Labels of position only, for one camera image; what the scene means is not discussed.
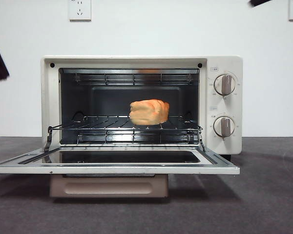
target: oven side panel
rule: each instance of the oven side panel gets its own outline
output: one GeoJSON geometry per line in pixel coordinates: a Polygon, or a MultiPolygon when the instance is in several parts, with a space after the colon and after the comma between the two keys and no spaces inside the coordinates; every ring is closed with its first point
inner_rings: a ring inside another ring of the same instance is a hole
{"type": "Polygon", "coordinates": [[[200,99],[206,106],[201,109],[205,113],[205,144],[220,155],[239,154],[242,150],[242,75],[243,61],[238,56],[210,57],[207,60],[206,76],[201,73],[200,99]],[[222,96],[215,90],[214,83],[218,77],[230,75],[235,82],[231,94],[222,96]],[[222,117],[232,120],[233,133],[228,137],[220,137],[215,132],[215,121],[222,117]]]}

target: oven cavity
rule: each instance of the oven cavity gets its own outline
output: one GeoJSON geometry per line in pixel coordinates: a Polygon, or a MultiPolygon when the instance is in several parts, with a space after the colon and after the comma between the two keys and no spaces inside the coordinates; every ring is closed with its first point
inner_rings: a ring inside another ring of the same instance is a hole
{"type": "Polygon", "coordinates": [[[199,69],[62,68],[62,145],[199,144],[199,69]],[[130,103],[160,99],[170,104],[165,123],[142,126],[130,121],[130,103]]]}

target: toaster oven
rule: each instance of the toaster oven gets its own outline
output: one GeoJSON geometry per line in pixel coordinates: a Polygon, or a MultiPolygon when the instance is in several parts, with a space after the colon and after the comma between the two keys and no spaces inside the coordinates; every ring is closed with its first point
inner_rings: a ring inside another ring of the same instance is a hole
{"type": "Polygon", "coordinates": [[[239,174],[242,59],[46,56],[42,147],[0,173],[51,174],[51,196],[164,197],[168,174],[239,174]],[[170,104],[165,123],[130,121],[130,103],[170,104]]]}

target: control knob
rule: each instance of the control knob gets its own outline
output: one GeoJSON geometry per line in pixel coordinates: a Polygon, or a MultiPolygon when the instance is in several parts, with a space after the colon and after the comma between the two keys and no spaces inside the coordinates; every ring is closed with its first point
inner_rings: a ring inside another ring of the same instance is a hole
{"type": "Polygon", "coordinates": [[[234,131],[234,122],[231,118],[222,116],[215,120],[214,131],[222,138],[230,137],[234,131]]]}
{"type": "Polygon", "coordinates": [[[235,80],[232,75],[220,75],[215,79],[214,89],[220,95],[229,95],[234,91],[234,88],[235,80]]]}

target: knob label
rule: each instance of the knob label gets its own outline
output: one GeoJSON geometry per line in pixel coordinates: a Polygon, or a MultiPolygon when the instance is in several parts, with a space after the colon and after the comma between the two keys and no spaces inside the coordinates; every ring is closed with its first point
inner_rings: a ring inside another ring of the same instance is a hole
{"type": "Polygon", "coordinates": [[[209,110],[210,110],[210,111],[217,111],[217,106],[211,106],[211,107],[209,108],[209,110]]]}

